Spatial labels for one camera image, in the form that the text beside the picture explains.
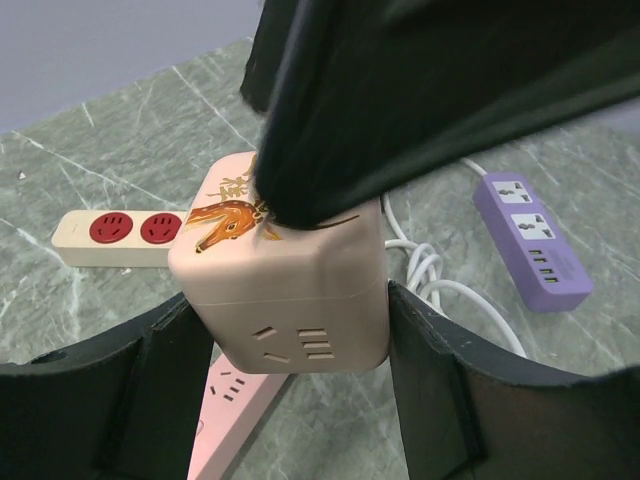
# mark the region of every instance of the marble surface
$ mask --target marble surface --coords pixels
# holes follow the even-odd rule
[[[250,48],[243,40],[0,137],[0,362],[96,335],[177,291],[166,269],[66,267],[51,235],[73,209],[184,210],[216,159],[252,149],[261,121],[236,93]],[[578,122],[475,159],[528,177],[594,294],[570,314],[529,312],[471,200],[478,177],[463,166],[392,193],[410,237],[441,252],[444,278],[492,302],[531,358],[586,375],[640,363],[640,139]],[[389,262],[402,279],[404,254]],[[502,344],[471,303],[443,298],[454,321]],[[406,479],[388,364],[293,379],[228,478]]]

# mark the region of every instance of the beige power strip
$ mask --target beige power strip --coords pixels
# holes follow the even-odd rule
[[[167,267],[187,212],[74,210],[51,243],[70,267]]]

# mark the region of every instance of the deer illustration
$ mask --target deer illustration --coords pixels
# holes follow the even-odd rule
[[[261,224],[266,214],[267,209],[262,201],[253,205],[243,200],[227,200],[192,209],[185,227],[199,227],[217,222],[196,244],[196,253],[202,253],[223,240],[238,239]],[[267,240],[281,240],[271,225],[265,225],[262,235]]]

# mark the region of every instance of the universal socket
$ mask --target universal socket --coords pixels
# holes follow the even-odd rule
[[[209,369],[188,480],[220,480],[287,379],[248,375],[222,354]]]
[[[486,174],[473,200],[527,308],[572,311],[593,291],[577,255],[522,175]]]
[[[166,268],[173,236],[186,214],[73,210],[60,220],[51,244],[70,267]]]

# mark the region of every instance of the purple power strip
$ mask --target purple power strip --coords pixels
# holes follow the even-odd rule
[[[473,201],[527,308],[570,312],[593,291],[578,257],[522,175],[486,174]]]

